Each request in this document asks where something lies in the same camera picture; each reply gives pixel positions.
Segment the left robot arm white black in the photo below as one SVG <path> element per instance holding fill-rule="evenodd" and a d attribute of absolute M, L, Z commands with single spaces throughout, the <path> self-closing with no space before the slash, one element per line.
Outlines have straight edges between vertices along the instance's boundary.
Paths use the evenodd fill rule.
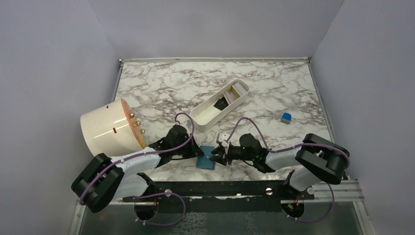
<path fill-rule="evenodd" d="M 139 152 L 117 157 L 96 155 L 73 181 L 71 190 L 91 212 L 99 212 L 111 201 L 130 196 L 148 201 L 154 188 L 144 171 L 158 168 L 175 156 L 189 159 L 203 154 L 191 134 L 174 125 L 164 138 Z"/>

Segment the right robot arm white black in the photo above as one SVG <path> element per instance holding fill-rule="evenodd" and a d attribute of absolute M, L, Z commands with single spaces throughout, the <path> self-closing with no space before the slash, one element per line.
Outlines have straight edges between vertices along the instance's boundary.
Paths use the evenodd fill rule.
<path fill-rule="evenodd" d="M 218 134 L 218 146 L 211 152 L 211 161 L 222 165 L 230 165 L 234 160 L 251 161 L 252 166 L 262 173 L 300 166 L 290 173 L 282 186 L 283 195 L 288 199 L 295 199 L 319 182 L 340 184 L 350 165 L 348 150 L 311 133 L 301 143 L 281 150 L 263 147 L 250 133 L 240 137 L 239 145 L 232 145 L 227 137 L 228 134 Z"/>

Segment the white oblong plastic tray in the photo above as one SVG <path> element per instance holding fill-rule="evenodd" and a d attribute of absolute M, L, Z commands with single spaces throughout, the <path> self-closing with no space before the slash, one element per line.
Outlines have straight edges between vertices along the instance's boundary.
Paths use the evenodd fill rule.
<path fill-rule="evenodd" d="M 236 109 L 247 98 L 250 87 L 243 80 L 235 79 L 221 88 L 191 112 L 197 130 L 204 132 Z"/>

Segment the blue leather card holder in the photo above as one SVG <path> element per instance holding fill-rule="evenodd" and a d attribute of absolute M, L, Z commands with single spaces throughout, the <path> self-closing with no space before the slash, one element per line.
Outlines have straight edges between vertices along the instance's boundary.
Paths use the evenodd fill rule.
<path fill-rule="evenodd" d="M 203 155 L 197 158 L 196 167 L 199 169 L 214 170 L 215 162 L 211 161 L 212 151 L 214 146 L 201 145 L 200 149 L 203 151 Z"/>

